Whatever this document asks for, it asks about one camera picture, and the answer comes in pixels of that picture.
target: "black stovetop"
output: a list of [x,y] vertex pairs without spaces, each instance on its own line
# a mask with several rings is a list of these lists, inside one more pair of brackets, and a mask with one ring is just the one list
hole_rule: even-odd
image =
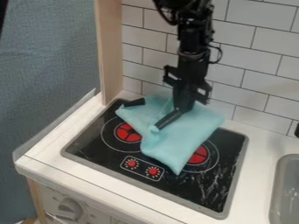
[[129,182],[133,185],[140,186],[138,183],[142,182],[168,193],[178,203],[182,200],[183,205],[193,204],[193,209],[205,207],[222,213],[229,194],[232,197],[229,192],[233,179],[237,178],[236,165],[246,138],[217,129],[177,176],[167,166],[140,152],[141,136],[115,114],[123,103],[115,101],[65,152],[134,179]]

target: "wooden panel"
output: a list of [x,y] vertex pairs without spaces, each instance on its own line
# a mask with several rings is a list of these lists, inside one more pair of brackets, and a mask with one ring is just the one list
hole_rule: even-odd
[[27,179],[27,182],[28,182],[28,186],[30,189],[33,204],[34,204],[35,210],[36,210],[38,218],[39,218],[39,222],[40,222],[40,224],[46,224],[45,213],[44,213],[44,208],[43,208],[43,204],[41,201],[38,184],[34,180],[29,179],[29,178]]
[[34,222],[37,220],[37,218],[29,218],[24,220],[21,224],[34,224]]
[[122,90],[122,0],[94,0],[103,103]]

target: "stove knob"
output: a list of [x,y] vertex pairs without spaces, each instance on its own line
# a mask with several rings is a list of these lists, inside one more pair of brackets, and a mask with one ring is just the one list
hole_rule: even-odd
[[83,214],[83,209],[79,203],[73,199],[63,199],[59,205],[58,219],[63,221],[77,221]]
[[157,178],[160,175],[160,170],[156,168],[155,166],[151,166],[148,169],[146,169],[146,175],[147,176],[152,176]]
[[139,166],[139,163],[135,159],[129,159],[126,162],[126,167],[131,168],[131,169],[136,169]]
[[149,168],[149,174],[150,175],[157,175],[157,168],[156,167],[150,167]]

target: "red burner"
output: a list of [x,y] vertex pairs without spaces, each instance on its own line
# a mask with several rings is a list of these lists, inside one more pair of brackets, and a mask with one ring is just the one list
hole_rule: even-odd
[[191,165],[204,163],[209,156],[208,154],[208,150],[205,146],[200,145],[194,152],[193,156],[191,156],[188,163]]
[[135,143],[142,139],[142,137],[127,123],[121,124],[116,129],[116,135],[125,142]]

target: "white countertop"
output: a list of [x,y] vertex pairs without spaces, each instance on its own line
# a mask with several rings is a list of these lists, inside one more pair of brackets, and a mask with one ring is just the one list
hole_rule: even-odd
[[[133,100],[140,95],[122,91],[119,97]],[[15,162],[18,172],[132,224],[269,224],[276,162],[299,154],[299,140],[226,121],[223,127],[248,136],[249,144],[229,216],[214,220],[60,155],[104,108],[100,94],[85,103]]]

